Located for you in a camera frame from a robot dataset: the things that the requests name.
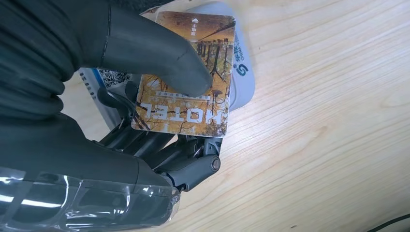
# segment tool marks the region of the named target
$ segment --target card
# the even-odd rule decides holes
[[[226,135],[232,78],[235,18],[160,12],[157,23],[179,34],[197,51],[213,78],[202,96],[188,97],[154,75],[143,75],[132,127],[205,137]]]

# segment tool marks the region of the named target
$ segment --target black glove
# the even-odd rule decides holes
[[[140,159],[87,140],[57,96],[79,67],[155,74],[181,93],[203,94],[212,80],[191,45],[139,16],[157,3],[0,1],[0,166],[26,180],[44,171],[169,185]]]

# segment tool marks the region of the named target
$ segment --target wooden table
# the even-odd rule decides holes
[[[230,116],[221,170],[160,229],[352,232],[410,213],[410,1],[227,2],[255,96]],[[108,131],[78,78],[63,99],[89,138]]]

